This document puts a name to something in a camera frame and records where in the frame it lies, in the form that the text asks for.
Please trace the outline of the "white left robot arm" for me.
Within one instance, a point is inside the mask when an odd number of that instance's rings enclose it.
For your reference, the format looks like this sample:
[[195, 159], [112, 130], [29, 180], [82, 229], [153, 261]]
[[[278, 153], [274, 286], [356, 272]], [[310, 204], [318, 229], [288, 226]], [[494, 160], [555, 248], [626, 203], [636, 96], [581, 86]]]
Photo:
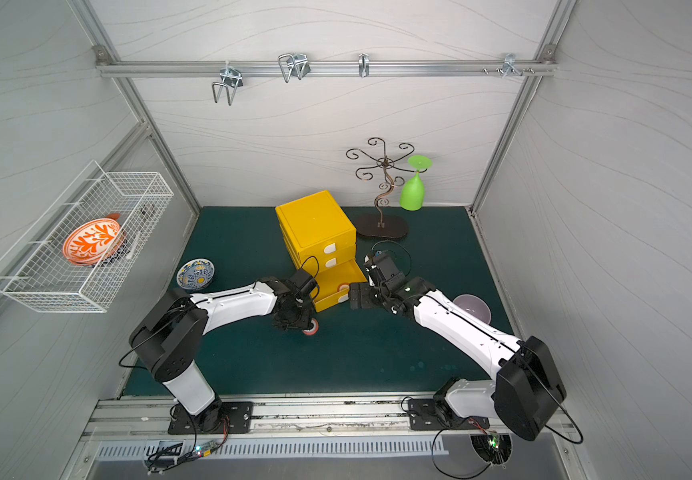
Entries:
[[249, 285], [209, 293], [168, 291], [129, 336], [130, 348], [155, 381], [191, 416], [220, 405], [196, 364], [203, 337], [251, 317], [269, 316], [275, 327], [314, 334], [315, 277], [304, 269], [287, 279], [263, 277]]

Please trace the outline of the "yellow plastic drawer cabinet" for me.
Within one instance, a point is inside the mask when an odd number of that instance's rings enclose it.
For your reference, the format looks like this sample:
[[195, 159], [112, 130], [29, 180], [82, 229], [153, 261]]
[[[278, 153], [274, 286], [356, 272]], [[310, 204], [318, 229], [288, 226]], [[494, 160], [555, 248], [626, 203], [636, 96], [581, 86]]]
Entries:
[[357, 265], [357, 231], [333, 195], [320, 191], [275, 208], [288, 253], [298, 268], [312, 274], [319, 293], [314, 306], [322, 312], [346, 302], [344, 283], [366, 281]]

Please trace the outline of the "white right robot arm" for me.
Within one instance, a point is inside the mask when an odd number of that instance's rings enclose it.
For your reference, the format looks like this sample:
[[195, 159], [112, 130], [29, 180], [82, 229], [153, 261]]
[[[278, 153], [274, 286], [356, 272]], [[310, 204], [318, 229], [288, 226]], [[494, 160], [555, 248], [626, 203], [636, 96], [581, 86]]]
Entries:
[[394, 290], [370, 282], [350, 286], [355, 310], [383, 308], [433, 331], [473, 359], [491, 379], [484, 387], [463, 378], [448, 381], [435, 399], [438, 416], [499, 418], [514, 434], [534, 440], [567, 397], [549, 346], [483, 322], [417, 277]]

